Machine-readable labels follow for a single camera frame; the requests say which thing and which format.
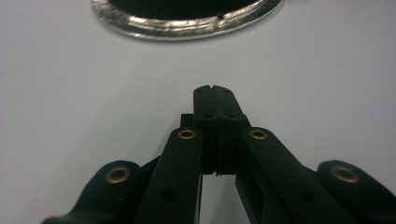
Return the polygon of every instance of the round metal lid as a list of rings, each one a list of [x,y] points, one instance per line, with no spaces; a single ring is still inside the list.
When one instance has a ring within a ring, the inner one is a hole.
[[[124,35],[186,40],[222,35],[270,14],[281,0],[92,0],[97,17]]]

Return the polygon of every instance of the black mechanical arm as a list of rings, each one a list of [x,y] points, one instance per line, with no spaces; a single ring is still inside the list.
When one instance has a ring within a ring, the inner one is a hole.
[[[71,212],[44,224],[197,224],[203,175],[214,173],[236,175],[250,223],[396,223],[395,196],[363,170],[304,167],[273,133],[250,126],[230,90],[203,86],[193,100],[161,157],[105,165]]]

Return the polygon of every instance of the silver rim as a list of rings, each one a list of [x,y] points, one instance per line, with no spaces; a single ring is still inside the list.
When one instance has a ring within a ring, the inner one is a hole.
[[[221,16],[196,20],[165,21],[129,15],[108,0],[92,0],[96,16],[124,35],[152,40],[186,40],[222,35],[246,27],[270,14],[281,0],[259,0]]]

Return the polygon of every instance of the white table surface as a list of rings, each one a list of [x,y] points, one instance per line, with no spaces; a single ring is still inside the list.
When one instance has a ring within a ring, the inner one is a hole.
[[[108,30],[89,0],[2,0],[0,223],[63,215],[106,163],[160,155],[207,84],[307,167],[347,161],[396,193],[395,11],[287,0],[238,32],[166,43]],[[204,181],[201,223],[248,223],[232,176]]]

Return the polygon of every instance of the white surface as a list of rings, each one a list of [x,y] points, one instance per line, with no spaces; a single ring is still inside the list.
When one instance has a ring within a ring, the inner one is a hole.
[[[396,193],[396,2],[288,0],[236,33],[117,35],[90,1],[0,2],[0,223],[67,213],[104,164],[159,155],[192,90],[231,89],[302,164],[353,163]],[[205,178],[201,223],[248,223]]]

